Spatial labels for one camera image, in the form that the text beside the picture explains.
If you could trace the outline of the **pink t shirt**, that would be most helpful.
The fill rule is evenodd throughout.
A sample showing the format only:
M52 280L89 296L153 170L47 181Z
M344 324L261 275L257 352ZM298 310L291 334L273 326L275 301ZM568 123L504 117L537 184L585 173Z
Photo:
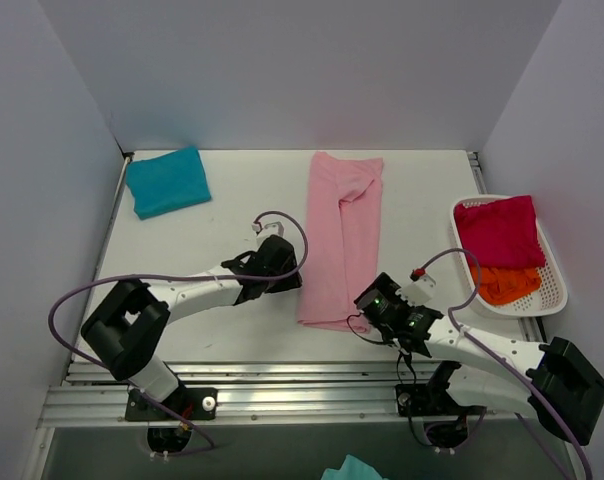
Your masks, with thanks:
M311 159L305 232L308 258L297 322L306 327L367 333L355 299L377 275L383 193L381 158Z

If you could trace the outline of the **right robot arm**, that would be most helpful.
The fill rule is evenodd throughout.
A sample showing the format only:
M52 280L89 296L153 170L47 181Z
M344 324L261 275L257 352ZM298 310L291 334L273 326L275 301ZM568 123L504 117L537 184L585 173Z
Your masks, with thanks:
M517 413L566 442L589 444L604 406L604 378L572 342L519 341L461 325L409 303L385 273L354 304L385 343L439 361L425 390L435 411L458 405Z

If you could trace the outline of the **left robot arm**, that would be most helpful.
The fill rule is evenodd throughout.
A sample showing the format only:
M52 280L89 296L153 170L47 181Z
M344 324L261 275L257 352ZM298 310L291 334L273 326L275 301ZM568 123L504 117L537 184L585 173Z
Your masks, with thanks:
M279 235L206 271L205 281L156 283L121 280L81 328L81 336L114 379L130 381L148 396L161 419L176 417L185 387L155 354L165 328L217 307L231 307L264 294L297 289L301 275L294 246Z

